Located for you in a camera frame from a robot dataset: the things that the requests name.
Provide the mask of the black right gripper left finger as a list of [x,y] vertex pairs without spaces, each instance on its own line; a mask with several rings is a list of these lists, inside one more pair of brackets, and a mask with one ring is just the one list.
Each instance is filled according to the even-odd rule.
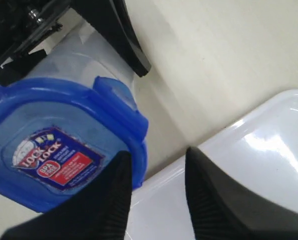
[[131,154],[120,151],[84,189],[52,210],[7,229],[1,239],[122,240],[131,196]]

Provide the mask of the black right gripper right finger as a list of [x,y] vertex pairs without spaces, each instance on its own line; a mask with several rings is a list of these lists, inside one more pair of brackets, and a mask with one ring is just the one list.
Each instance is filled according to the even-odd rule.
[[298,213],[242,186],[197,147],[185,153],[185,193],[197,240],[298,240]]

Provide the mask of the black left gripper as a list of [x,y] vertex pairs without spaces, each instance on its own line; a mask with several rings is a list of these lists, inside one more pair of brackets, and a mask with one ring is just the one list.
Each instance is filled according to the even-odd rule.
[[25,77],[46,57],[34,50],[62,29],[58,20],[70,8],[68,0],[0,0],[0,85]]

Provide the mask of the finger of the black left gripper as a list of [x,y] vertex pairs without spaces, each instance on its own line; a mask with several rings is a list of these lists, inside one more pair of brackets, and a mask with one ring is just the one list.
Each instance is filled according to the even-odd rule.
[[139,76],[151,64],[143,52],[123,0],[73,0],[71,7],[93,26]]

